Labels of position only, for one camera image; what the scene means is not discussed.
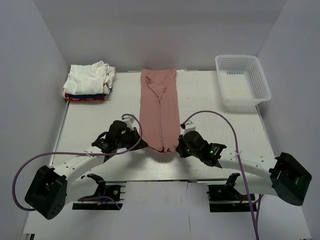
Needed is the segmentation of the pink t-shirt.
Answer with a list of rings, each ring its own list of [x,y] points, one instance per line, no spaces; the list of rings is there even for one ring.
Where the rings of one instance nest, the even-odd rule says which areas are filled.
[[[177,70],[143,69],[140,87],[139,121],[143,141],[156,152],[174,152],[181,134]]]

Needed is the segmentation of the white t-shirt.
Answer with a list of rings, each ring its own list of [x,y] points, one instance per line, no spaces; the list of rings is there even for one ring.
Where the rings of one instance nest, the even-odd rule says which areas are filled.
[[[70,66],[63,94],[70,95],[108,95],[113,89],[116,68],[98,61],[92,65]]]

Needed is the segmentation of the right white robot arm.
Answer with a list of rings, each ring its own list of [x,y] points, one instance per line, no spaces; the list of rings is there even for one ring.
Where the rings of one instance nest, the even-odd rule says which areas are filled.
[[[243,170],[253,194],[278,196],[284,202],[302,206],[312,175],[289,153],[282,152],[273,159],[250,161],[239,153],[227,154],[224,144],[208,143],[195,130],[178,137],[176,151],[181,158],[193,156],[209,167]]]

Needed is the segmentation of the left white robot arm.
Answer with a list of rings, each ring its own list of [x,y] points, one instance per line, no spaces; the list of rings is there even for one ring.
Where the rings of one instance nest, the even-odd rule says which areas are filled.
[[[25,202],[47,220],[56,217],[63,207],[73,201],[97,201],[118,204],[119,190],[113,190],[106,181],[89,171],[116,155],[146,148],[142,128],[133,123],[137,118],[124,114],[115,120],[108,131],[101,133],[90,147],[73,158],[54,167],[40,167],[25,195]]]

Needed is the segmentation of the red blue folded shirt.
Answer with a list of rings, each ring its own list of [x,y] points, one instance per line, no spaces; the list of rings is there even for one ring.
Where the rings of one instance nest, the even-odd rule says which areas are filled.
[[[105,101],[108,94],[80,94],[74,95],[67,93],[65,89],[62,91],[62,96],[66,101],[69,102],[85,102],[85,101]]]

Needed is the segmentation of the white plastic mesh basket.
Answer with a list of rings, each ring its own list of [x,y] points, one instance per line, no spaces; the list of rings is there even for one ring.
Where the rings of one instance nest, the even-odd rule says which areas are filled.
[[[252,55],[218,55],[215,67],[226,107],[254,107],[271,99],[264,71]]]

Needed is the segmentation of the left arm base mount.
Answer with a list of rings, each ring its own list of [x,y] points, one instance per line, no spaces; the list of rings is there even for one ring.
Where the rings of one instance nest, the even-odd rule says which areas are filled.
[[[106,183],[104,187],[100,183],[93,194],[74,201],[72,210],[119,211],[123,206],[125,193],[124,183]]]

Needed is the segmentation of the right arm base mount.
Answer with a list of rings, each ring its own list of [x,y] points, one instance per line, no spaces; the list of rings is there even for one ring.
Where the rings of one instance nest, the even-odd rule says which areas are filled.
[[[248,196],[235,189],[235,183],[210,182],[207,184],[211,213],[249,213]]]

